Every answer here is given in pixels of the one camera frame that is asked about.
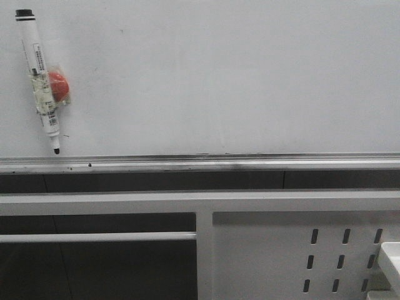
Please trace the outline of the white whiteboard marker pen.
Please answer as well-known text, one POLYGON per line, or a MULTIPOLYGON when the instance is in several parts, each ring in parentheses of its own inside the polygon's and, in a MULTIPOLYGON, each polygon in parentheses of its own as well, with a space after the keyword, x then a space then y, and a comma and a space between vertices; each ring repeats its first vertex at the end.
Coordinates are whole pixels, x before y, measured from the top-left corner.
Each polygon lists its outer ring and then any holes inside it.
POLYGON ((15 20, 21 32, 21 43, 27 61, 29 79, 34 93, 36 111, 43 131, 49 138, 54 154, 60 153, 60 126, 56 102, 51 90, 43 45, 38 33, 36 17, 31 9, 17 9, 15 20))

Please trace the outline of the large whiteboard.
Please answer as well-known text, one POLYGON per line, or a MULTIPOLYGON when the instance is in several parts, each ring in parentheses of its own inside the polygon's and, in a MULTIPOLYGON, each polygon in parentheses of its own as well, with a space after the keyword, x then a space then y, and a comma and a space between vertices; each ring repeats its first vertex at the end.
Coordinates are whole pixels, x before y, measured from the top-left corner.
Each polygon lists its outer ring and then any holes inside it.
POLYGON ((2 1, 3 157, 53 155, 19 8, 69 81, 64 157, 399 151, 398 1, 2 1))

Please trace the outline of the aluminium whiteboard tray rail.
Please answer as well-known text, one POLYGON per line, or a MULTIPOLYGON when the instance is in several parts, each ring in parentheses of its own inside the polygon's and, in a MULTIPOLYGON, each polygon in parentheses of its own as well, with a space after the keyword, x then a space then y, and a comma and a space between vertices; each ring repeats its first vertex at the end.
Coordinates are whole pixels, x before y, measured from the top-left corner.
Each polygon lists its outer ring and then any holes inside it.
POLYGON ((398 170, 398 153, 4 157, 1 174, 398 170))

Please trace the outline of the white perforated metal panel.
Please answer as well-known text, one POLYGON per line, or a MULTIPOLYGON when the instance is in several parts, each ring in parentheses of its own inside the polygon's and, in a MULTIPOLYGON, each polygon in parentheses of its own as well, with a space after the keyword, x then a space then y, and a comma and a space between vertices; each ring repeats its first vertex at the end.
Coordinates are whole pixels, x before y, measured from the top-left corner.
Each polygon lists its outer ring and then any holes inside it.
POLYGON ((365 299, 397 211, 217 212, 214 299, 365 299))

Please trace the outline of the white plastic bin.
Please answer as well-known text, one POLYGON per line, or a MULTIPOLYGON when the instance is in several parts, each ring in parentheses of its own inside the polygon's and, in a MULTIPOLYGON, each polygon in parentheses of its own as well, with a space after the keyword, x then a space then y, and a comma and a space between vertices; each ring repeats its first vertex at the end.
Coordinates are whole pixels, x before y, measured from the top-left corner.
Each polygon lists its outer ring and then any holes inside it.
POLYGON ((399 242, 381 244, 366 299, 399 299, 399 242))

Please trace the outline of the white metal stand frame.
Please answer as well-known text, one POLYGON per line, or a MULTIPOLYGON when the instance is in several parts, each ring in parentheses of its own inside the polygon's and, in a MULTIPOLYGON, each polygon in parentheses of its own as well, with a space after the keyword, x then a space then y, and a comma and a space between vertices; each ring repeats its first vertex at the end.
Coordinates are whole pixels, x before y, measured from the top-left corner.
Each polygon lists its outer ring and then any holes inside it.
POLYGON ((397 211, 398 191, 1 197, 2 299, 214 299, 215 213, 397 211))

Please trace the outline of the red round magnet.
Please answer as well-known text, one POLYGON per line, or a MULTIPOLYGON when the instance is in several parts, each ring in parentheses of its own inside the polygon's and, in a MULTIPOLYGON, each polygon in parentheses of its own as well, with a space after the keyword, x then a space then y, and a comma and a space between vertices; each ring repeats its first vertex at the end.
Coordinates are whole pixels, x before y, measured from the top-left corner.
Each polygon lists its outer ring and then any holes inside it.
POLYGON ((54 100, 59 103, 69 95, 69 84, 67 79, 60 73, 49 72, 49 80, 54 100))

